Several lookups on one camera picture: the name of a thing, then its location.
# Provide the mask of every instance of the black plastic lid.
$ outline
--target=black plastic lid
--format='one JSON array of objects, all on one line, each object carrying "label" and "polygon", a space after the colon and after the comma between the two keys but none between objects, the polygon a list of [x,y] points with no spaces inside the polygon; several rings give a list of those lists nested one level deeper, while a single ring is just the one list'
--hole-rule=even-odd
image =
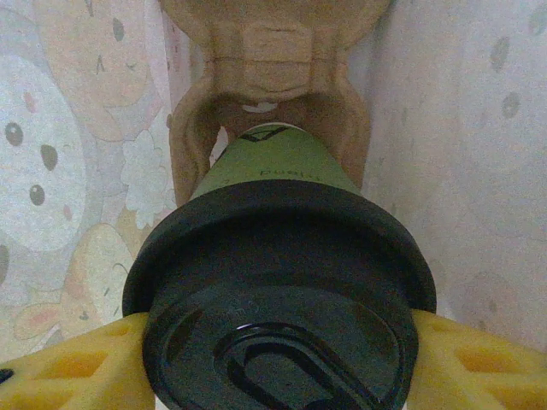
[{"label": "black plastic lid", "polygon": [[169,215],[133,265],[123,313],[150,311],[144,365],[171,408],[401,408],[435,312],[406,229],[345,190],[275,180]]}]

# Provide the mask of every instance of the cartoon eye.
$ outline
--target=cartoon eye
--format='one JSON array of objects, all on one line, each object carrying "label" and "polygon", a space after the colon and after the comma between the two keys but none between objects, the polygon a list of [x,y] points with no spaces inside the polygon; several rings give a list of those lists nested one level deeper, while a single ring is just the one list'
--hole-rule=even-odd
[{"label": "cartoon eye", "polygon": [[4,132],[6,134],[6,139],[14,147],[21,145],[23,142],[23,130],[21,130],[21,127],[16,122],[7,124]]},{"label": "cartoon eye", "polygon": [[42,162],[48,170],[53,171],[57,165],[57,150],[51,145],[42,145],[40,148],[40,154],[42,155]]},{"label": "cartoon eye", "polygon": [[123,29],[123,23],[121,21],[114,18],[112,20],[112,30],[114,32],[114,38],[116,39],[116,41],[123,40],[123,36],[125,35],[125,33]]},{"label": "cartoon eye", "polygon": [[40,185],[33,185],[30,190],[30,196],[32,203],[39,207],[45,201],[44,188],[42,188]]}]

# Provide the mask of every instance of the yellow plastic part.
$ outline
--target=yellow plastic part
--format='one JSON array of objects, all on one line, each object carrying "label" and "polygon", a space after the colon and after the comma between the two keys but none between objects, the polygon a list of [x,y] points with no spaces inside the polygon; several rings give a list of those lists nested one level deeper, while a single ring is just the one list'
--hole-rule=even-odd
[{"label": "yellow plastic part", "polygon": [[35,354],[3,363],[1,410],[153,410],[142,361],[148,314],[136,313]]},{"label": "yellow plastic part", "polygon": [[409,410],[547,409],[547,355],[432,313],[414,318]]}]

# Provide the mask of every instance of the cartoon wallpaper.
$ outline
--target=cartoon wallpaper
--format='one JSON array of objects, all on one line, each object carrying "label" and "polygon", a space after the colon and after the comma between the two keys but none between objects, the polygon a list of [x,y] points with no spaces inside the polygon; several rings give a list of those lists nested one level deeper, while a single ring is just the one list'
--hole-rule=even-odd
[{"label": "cartoon wallpaper", "polygon": [[[156,0],[0,0],[0,361],[121,318],[176,208],[168,116],[196,56]],[[398,0],[349,76],[362,193],[415,236],[439,312],[547,352],[545,0]]]}]

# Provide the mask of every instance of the polka dot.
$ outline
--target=polka dot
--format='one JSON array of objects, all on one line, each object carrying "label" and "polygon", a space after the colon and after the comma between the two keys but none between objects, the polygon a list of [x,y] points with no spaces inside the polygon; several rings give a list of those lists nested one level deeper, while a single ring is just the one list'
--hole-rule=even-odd
[{"label": "polka dot", "polygon": [[42,188],[40,185],[33,185],[30,190],[30,197],[32,203],[39,207],[45,201],[44,188]]},{"label": "polka dot", "polygon": [[496,73],[502,71],[503,65],[507,61],[507,55],[509,54],[509,45],[509,37],[501,37],[492,47],[492,51],[490,53],[490,63],[492,65],[492,69]]},{"label": "polka dot", "polygon": [[502,114],[506,119],[513,118],[519,112],[521,107],[521,98],[516,92],[509,93],[504,99],[502,104]]},{"label": "polka dot", "polygon": [[44,166],[49,170],[53,171],[57,165],[57,150],[51,145],[42,145],[40,148],[40,154],[42,156],[42,162]]},{"label": "polka dot", "polygon": [[539,36],[545,32],[547,28],[547,3],[537,6],[530,15],[528,28],[533,36]]}]

